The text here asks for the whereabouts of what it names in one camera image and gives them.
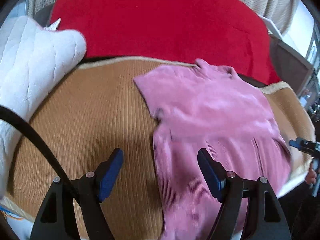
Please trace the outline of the right hand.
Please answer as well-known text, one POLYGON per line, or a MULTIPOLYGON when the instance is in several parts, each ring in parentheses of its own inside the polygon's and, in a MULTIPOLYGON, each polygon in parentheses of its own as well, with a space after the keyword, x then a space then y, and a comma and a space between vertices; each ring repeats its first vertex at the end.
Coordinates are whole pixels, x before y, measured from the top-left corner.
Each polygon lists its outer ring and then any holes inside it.
POLYGON ((308 174, 306 175, 305 182, 308 185, 315 184, 317 179, 317 173, 313 170, 313 163, 310 163, 308 174))

